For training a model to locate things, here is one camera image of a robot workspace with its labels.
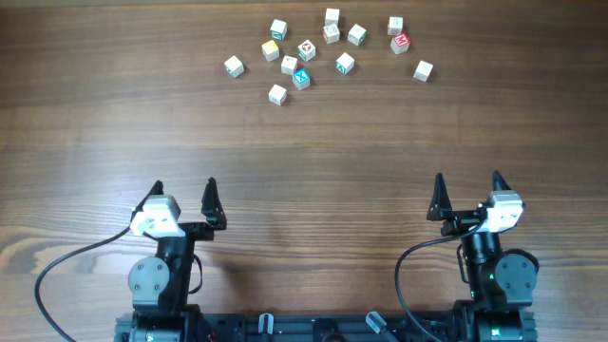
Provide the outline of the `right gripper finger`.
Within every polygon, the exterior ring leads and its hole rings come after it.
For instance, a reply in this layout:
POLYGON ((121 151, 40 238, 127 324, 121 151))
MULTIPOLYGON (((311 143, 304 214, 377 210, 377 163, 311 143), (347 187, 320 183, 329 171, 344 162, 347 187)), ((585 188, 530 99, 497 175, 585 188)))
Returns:
POLYGON ((427 220, 439 221, 451 219, 453 209, 448 196, 445 178, 442 173, 435 177, 433 195, 427 210, 427 220))
POLYGON ((511 187, 507 184, 504 177, 498 170, 495 170, 492 175, 492 188, 494 191, 510 191, 511 187))

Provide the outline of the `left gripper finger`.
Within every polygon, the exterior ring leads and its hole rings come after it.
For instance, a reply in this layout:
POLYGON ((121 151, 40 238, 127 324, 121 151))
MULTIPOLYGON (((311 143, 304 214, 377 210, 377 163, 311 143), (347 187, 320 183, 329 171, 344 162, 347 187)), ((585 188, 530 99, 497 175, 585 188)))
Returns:
POLYGON ((209 178, 201 198, 201 213, 212 228, 226 228, 227 218, 219 200, 217 181, 209 178))
POLYGON ((156 180, 155 183, 153 184, 153 186, 151 187, 151 189, 148 191, 148 193, 140 201, 140 203, 132 209, 131 222, 134 222, 137 219, 147 219, 148 214, 146 214, 144 212, 144 209, 143 209, 144 204, 151 196, 157 196, 157 195, 162 195, 162 194, 163 194, 163 183, 161 180, 156 180))

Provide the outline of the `red-edged plain wooden block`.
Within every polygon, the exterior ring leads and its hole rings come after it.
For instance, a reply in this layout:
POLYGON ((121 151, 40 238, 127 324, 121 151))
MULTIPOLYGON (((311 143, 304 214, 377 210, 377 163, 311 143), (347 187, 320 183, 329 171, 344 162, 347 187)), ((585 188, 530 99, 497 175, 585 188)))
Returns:
POLYGON ((281 85, 273 85, 268 93, 268 98, 275 105, 283 105, 287 98, 287 89, 281 85))

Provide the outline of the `blue X wooden block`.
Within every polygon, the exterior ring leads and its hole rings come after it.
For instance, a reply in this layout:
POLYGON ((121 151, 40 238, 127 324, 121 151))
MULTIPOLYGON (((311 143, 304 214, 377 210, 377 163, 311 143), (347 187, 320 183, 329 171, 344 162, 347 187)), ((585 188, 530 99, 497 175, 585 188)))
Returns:
POLYGON ((311 77, 305 68, 295 71, 293 74, 293 83, 297 90, 302 90, 308 87, 311 83, 311 77))

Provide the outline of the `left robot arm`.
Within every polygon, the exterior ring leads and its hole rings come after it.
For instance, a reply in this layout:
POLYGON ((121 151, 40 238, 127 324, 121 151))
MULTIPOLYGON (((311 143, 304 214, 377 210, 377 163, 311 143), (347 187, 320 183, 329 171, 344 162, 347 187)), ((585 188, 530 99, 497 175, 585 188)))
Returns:
POLYGON ((201 286, 190 287, 198 241, 212 241, 216 231, 227 228, 215 179, 210 178, 201 198, 204 221, 179 222, 181 209, 156 181, 133 209, 129 229, 136 236, 157 242, 156 254, 137 261, 128 274, 134 312, 116 320, 114 339, 123 342, 215 341, 217 334, 189 295, 201 286))

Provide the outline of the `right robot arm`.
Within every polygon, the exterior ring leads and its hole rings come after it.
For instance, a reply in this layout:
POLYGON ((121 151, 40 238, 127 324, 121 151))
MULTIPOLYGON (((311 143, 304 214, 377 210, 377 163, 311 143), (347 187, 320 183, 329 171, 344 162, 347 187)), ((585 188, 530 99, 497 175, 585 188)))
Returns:
POLYGON ((476 208, 455 211, 444 176, 437 174, 427 219, 441 221, 441 235, 457 238, 461 278, 471 298, 454 303, 452 341, 531 342, 538 339, 533 303, 540 263, 521 249, 505 250, 500 234, 517 226, 524 209, 520 195, 499 172, 492 191, 476 208))

